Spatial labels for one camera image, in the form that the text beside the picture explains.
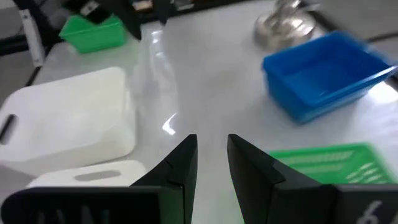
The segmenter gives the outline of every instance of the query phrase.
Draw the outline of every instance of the white tabletop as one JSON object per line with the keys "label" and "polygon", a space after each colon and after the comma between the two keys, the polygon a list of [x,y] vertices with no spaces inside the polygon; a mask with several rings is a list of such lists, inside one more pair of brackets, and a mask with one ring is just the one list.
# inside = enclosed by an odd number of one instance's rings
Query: white tabletop
{"label": "white tabletop", "polygon": [[106,67],[125,69],[137,104],[137,146],[123,159],[150,170],[188,134],[198,134],[194,224],[243,223],[229,174],[229,133],[264,151],[367,141],[398,170],[398,94],[385,83],[302,126],[269,98],[261,71],[267,53],[254,44],[252,28],[273,4],[250,1],[197,12],[172,18],[163,28],[146,24],[140,43],[129,39],[123,47],[93,54],[58,44],[35,84]]}

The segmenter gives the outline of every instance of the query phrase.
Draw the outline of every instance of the white plastic container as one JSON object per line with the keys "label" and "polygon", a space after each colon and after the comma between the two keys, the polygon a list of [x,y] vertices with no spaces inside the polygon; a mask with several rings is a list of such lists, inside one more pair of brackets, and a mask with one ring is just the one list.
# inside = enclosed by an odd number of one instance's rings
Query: white plastic container
{"label": "white plastic container", "polygon": [[0,110],[1,129],[10,114],[0,164],[31,175],[125,156],[135,145],[135,108],[116,67],[18,90]]}
{"label": "white plastic container", "polygon": [[138,161],[110,162],[41,175],[31,187],[128,187],[146,173]]}

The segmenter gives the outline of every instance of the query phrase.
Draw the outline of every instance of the metal object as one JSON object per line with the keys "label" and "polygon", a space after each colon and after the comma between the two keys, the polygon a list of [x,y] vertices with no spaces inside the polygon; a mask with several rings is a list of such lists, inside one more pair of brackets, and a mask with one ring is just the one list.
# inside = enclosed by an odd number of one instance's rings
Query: metal object
{"label": "metal object", "polygon": [[271,16],[261,15],[254,25],[257,43],[276,51],[311,39],[316,22],[299,4],[299,0],[279,0]]}
{"label": "metal object", "polygon": [[19,14],[21,15],[22,24],[24,25],[25,35],[30,54],[32,56],[33,65],[34,67],[40,67],[44,64],[45,54],[42,45],[42,39],[40,38],[36,22],[30,15],[28,9],[20,10]]}

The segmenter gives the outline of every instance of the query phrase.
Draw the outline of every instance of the black object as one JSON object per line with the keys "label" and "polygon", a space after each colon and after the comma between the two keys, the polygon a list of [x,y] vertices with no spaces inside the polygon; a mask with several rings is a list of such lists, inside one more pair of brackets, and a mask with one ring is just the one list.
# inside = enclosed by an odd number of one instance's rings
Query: black object
{"label": "black object", "polygon": [[165,25],[169,18],[170,11],[172,9],[172,3],[170,0],[152,0],[153,9],[155,15],[159,21]]}
{"label": "black object", "polygon": [[130,187],[39,187],[6,199],[4,224],[189,224],[197,179],[197,136],[189,135]]}
{"label": "black object", "polygon": [[6,37],[0,40],[0,56],[29,50],[25,35]]}
{"label": "black object", "polygon": [[141,40],[141,22],[136,9],[128,0],[96,0],[104,9],[117,15],[127,30],[138,40]]}
{"label": "black object", "polygon": [[[176,9],[173,5],[170,6],[170,11],[163,11],[163,13],[166,15],[167,13],[167,17],[176,17],[176,16],[181,16],[181,15],[185,15],[188,13],[192,13],[192,12],[199,12],[202,10],[207,10],[207,9],[212,9],[214,7],[220,7],[220,6],[228,6],[230,4],[235,4],[238,2],[244,2],[244,1],[250,1],[250,0],[193,0],[193,6],[186,8],[186,9],[182,9],[182,10],[178,10]],[[156,21],[157,19],[159,19],[159,21],[163,24],[165,24],[165,22],[162,22],[162,15],[156,15],[153,12],[146,12],[146,13],[142,13],[139,14],[140,20],[142,23],[146,23],[146,22],[152,22],[152,21]]]}
{"label": "black object", "polygon": [[324,185],[235,134],[228,160],[245,224],[398,221],[397,185]]}
{"label": "black object", "polygon": [[388,40],[388,39],[393,39],[393,38],[398,38],[398,31],[391,32],[391,33],[388,33],[388,34],[377,35],[377,36],[368,38],[365,41],[368,42],[368,43],[375,43],[375,42]]}
{"label": "black object", "polygon": [[69,0],[63,6],[95,24],[99,24],[111,16],[110,12],[99,6],[94,0]]}

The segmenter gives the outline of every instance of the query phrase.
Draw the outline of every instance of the green container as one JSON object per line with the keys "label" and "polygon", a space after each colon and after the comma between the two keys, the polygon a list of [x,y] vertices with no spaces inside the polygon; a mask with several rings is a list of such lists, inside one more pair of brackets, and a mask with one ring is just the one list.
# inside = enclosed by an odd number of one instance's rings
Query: green container
{"label": "green container", "polygon": [[123,24],[114,16],[99,25],[81,16],[71,16],[61,30],[60,37],[80,53],[96,52],[126,43]]}
{"label": "green container", "polygon": [[323,184],[395,183],[368,144],[274,151],[270,155]]}

